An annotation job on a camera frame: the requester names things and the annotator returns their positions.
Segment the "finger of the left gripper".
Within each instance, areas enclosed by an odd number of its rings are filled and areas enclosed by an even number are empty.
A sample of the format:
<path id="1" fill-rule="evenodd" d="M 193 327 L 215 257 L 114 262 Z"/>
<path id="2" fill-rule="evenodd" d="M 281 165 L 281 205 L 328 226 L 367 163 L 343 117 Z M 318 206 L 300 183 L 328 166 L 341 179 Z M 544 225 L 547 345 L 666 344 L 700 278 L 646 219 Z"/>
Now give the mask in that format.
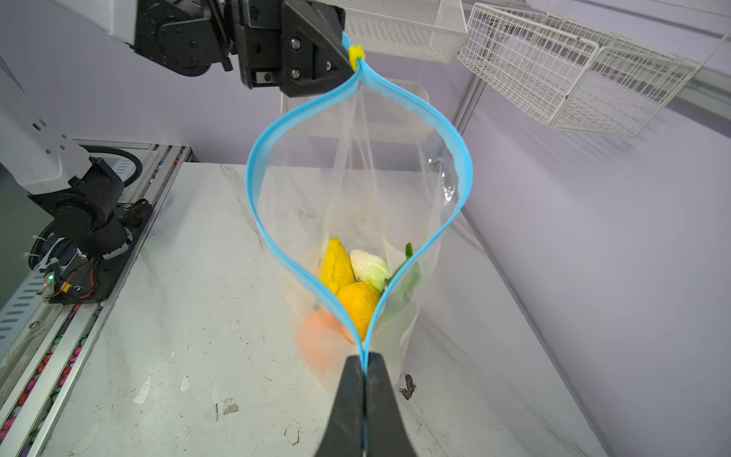
<path id="1" fill-rule="evenodd" d="M 284 95 L 320 95 L 353 76 L 343 44 L 344 9 L 314 1 L 284 1 L 281 20 L 280 90 Z"/>

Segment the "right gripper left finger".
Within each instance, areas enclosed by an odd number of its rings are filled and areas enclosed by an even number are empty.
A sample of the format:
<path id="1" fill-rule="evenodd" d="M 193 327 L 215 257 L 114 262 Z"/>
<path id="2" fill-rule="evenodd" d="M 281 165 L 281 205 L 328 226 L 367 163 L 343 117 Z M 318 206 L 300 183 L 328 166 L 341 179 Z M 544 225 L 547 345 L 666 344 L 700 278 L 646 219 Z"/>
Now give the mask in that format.
<path id="1" fill-rule="evenodd" d="M 361 359 L 346 358 L 316 457 L 364 455 L 365 384 Z"/>

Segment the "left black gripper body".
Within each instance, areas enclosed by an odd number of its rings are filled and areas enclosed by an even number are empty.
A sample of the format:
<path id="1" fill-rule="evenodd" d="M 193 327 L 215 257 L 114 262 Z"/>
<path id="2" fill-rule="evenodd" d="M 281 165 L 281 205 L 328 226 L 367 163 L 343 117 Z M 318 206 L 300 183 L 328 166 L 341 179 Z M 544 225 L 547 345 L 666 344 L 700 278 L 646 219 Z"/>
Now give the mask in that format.
<path id="1" fill-rule="evenodd" d="M 249 89 L 281 84 L 280 1 L 139 1 L 134 51 L 188 77 L 236 58 Z"/>

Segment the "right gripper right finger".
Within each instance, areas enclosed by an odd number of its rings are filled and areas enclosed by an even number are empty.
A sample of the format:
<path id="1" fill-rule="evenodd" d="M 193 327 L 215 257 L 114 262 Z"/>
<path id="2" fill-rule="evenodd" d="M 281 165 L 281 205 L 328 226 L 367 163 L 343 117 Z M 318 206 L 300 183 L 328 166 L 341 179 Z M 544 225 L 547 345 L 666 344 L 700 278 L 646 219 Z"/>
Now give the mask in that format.
<path id="1" fill-rule="evenodd" d="M 369 352 L 365 371 L 364 451 L 367 457 L 416 457 L 384 357 Z"/>

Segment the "orange tangerine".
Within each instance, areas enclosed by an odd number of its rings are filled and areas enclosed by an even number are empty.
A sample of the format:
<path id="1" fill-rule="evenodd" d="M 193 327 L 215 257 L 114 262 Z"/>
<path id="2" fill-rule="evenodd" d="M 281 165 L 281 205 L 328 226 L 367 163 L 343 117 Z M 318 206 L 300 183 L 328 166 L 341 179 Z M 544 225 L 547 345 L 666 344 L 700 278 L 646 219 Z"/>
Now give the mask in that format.
<path id="1" fill-rule="evenodd" d="M 350 353 L 343 326 L 327 310 L 314 310 L 304 318 L 296 342 L 306 365 L 316 372 L 338 371 Z"/>

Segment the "clear zip top bag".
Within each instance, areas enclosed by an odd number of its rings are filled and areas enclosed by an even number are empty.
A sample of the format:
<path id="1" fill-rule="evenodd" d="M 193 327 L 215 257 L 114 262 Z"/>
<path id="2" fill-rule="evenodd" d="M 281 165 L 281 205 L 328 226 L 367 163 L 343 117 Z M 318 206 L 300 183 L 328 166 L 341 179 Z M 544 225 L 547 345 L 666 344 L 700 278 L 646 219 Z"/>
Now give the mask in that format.
<path id="1" fill-rule="evenodd" d="M 327 310 L 350 343 L 346 358 L 381 354 L 397 380 L 441 239 L 470 195 L 472 160 L 439 110 L 377 74 L 349 39 L 343 44 L 353 76 L 289 110 L 258 138 L 247 162 L 247 201 L 281 272 L 295 341 L 310 312 Z M 377 255 L 394 273 L 364 341 L 320 280 L 332 238 L 348 256 L 353 249 Z M 403 310 L 384 319 L 388 297 L 415 263 L 422 283 Z M 327 390 L 343 369 L 306 367 Z"/>

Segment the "yellow lemon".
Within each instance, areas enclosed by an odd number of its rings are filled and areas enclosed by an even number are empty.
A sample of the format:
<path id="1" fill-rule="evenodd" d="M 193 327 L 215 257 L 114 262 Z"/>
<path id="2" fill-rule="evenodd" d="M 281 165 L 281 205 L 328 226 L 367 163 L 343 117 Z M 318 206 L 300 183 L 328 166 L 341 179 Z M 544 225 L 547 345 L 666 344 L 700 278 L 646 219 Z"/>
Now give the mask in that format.
<path id="1" fill-rule="evenodd" d="M 378 289 L 365 282 L 349 284 L 337 294 L 337 298 L 346 309 L 362 341 L 367 337 L 380 297 L 381 293 Z"/>

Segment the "yellow corn cob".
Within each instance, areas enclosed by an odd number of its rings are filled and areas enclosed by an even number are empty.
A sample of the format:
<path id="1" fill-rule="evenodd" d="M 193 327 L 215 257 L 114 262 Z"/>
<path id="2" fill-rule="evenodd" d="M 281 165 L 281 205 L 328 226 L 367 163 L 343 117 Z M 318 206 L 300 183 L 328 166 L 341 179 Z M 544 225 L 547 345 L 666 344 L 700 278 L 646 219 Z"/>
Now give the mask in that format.
<path id="1" fill-rule="evenodd" d="M 350 257 L 338 238 L 329 240 L 320 280 L 333 295 L 356 282 Z"/>

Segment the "white radish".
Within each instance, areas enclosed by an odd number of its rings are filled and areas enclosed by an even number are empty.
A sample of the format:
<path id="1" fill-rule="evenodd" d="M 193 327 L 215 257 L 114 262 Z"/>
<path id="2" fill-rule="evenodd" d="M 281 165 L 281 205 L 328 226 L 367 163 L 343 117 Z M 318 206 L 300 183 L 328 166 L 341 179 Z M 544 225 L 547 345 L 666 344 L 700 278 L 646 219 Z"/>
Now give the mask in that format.
<path id="1" fill-rule="evenodd" d="M 367 282 L 380 293 L 383 293 L 393 280 L 394 273 L 390 272 L 386 261 L 377 255 L 353 249 L 350 252 L 350 263 L 355 279 Z M 388 297 L 388 304 L 382 313 L 383 318 L 386 319 L 403 310 L 411 302 L 422 280 L 421 268 L 415 263 L 402 277 L 399 289 Z"/>

